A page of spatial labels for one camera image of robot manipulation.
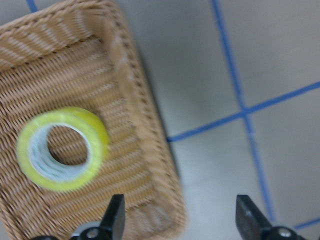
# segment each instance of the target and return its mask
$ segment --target floor tile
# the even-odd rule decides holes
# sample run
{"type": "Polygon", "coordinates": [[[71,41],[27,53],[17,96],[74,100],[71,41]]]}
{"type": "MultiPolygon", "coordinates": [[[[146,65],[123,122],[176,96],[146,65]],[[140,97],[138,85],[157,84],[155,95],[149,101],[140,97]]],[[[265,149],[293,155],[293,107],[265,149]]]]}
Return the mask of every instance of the floor tile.
{"type": "Polygon", "coordinates": [[[248,106],[320,81],[318,1],[220,2],[248,106]]]}
{"type": "Polygon", "coordinates": [[[248,194],[264,211],[243,122],[236,120],[171,146],[190,215],[180,240],[210,240],[213,236],[239,240],[237,194],[248,194]]]}
{"type": "Polygon", "coordinates": [[[319,90],[252,116],[278,220],[290,225],[320,217],[319,90]]]}
{"type": "Polygon", "coordinates": [[[307,240],[319,240],[320,224],[316,224],[298,231],[299,235],[307,240]]]}
{"type": "Polygon", "coordinates": [[[63,0],[34,0],[38,10],[45,9],[47,7],[50,7],[51,5],[55,3],[62,2],[63,0]]]}
{"type": "Polygon", "coordinates": [[[118,0],[168,134],[238,111],[209,0],[118,0]]]}
{"type": "Polygon", "coordinates": [[[0,1],[0,25],[23,17],[30,13],[25,0],[1,0],[0,1]]]}

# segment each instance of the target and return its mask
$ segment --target gray floor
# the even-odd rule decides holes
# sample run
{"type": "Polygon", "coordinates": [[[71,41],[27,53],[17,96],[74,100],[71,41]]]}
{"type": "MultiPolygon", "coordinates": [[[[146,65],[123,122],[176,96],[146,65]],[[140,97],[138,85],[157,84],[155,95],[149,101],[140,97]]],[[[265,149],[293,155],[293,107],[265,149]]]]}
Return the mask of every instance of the gray floor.
{"type": "MultiPolygon", "coordinates": [[[[42,9],[58,1],[35,2],[42,9]]],[[[242,110],[209,0],[117,2],[169,137],[242,110]]],[[[320,80],[318,1],[221,0],[220,6],[247,107],[320,80]]],[[[28,13],[24,0],[0,1],[1,24],[28,13]]],[[[297,226],[320,217],[318,101],[314,89],[249,115],[278,223],[297,226]]],[[[241,239],[234,223],[236,195],[249,194],[267,212],[243,119],[170,144],[190,218],[179,239],[241,239]]],[[[299,232],[317,240],[320,226],[299,232]]]]}

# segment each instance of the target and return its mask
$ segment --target woven basket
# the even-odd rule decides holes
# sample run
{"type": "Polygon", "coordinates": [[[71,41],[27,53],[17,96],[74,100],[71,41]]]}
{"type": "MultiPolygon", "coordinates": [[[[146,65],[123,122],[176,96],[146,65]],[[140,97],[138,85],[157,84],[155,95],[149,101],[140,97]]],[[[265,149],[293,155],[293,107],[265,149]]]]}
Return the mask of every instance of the woven basket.
{"type": "MultiPolygon", "coordinates": [[[[70,238],[101,219],[113,194],[125,194],[124,240],[170,239],[185,225],[172,156],[131,35],[109,0],[69,0],[0,27],[0,209],[12,240],[70,238]],[[15,155],[22,127],[66,106],[100,117],[111,146],[99,174],[59,193],[32,183],[15,155]]],[[[49,137],[64,164],[86,158],[81,137],[63,127],[49,137]]]]}

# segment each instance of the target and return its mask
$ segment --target roll of tape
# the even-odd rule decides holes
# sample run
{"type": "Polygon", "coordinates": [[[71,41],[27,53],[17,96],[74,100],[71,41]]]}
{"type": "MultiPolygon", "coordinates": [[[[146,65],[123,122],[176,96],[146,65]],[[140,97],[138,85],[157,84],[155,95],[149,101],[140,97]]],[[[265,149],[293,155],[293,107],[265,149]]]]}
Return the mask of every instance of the roll of tape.
{"type": "Polygon", "coordinates": [[[16,145],[19,166],[35,184],[53,191],[72,191],[87,184],[98,172],[109,149],[109,137],[102,121],[79,107],[65,107],[33,118],[21,131],[16,145]],[[86,161],[65,165],[49,152],[47,137],[53,127],[78,132],[87,148],[86,161]]]}

